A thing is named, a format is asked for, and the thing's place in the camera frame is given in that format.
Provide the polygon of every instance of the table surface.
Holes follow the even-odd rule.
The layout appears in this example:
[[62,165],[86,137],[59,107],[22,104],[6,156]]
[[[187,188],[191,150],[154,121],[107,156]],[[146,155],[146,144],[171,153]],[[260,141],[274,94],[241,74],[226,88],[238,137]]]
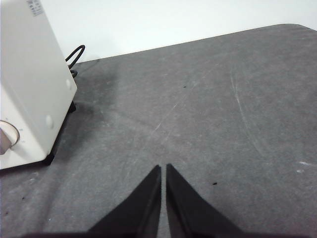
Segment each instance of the table surface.
[[2,237],[86,231],[156,164],[164,184],[167,163],[245,231],[317,237],[316,31],[275,25],[74,69],[53,163],[0,172]]

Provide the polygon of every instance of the sticker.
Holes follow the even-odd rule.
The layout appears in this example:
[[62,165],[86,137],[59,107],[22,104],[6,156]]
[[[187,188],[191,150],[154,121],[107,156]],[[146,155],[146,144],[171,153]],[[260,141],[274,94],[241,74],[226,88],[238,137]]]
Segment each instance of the sticker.
[[33,13],[33,16],[37,16],[43,13],[40,0],[27,0],[27,3]]

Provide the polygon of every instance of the white device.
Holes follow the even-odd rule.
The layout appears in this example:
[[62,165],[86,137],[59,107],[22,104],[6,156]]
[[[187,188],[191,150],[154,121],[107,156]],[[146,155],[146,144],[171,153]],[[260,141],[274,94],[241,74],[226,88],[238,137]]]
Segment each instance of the white device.
[[0,169],[50,153],[77,87],[39,0],[1,0]]

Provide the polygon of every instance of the power cord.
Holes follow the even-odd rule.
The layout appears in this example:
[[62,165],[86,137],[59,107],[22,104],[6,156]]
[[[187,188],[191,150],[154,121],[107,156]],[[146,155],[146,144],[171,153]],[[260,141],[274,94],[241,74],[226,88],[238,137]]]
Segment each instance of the power cord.
[[[80,50],[79,54],[77,55],[77,57],[73,60],[73,62],[68,65],[68,68],[71,69],[74,64],[76,64],[76,62],[79,60],[79,58],[81,57],[81,55],[83,54],[84,50],[85,50],[85,45],[81,45],[79,47],[77,47],[65,60],[66,62],[70,60],[70,58],[72,58],[74,56],[74,54],[76,54],[78,51]],[[75,70],[71,70],[71,75],[73,76],[73,78],[75,78],[78,74],[77,71]]]

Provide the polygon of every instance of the white button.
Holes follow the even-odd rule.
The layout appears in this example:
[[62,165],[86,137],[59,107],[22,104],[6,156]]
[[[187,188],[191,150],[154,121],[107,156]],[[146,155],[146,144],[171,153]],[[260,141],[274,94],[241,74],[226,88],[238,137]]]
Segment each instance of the white button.
[[66,86],[69,90],[71,90],[71,83],[70,83],[69,79],[66,80]]
[[53,119],[50,115],[46,116],[46,125],[48,126],[49,129],[54,128],[54,122],[53,122]]

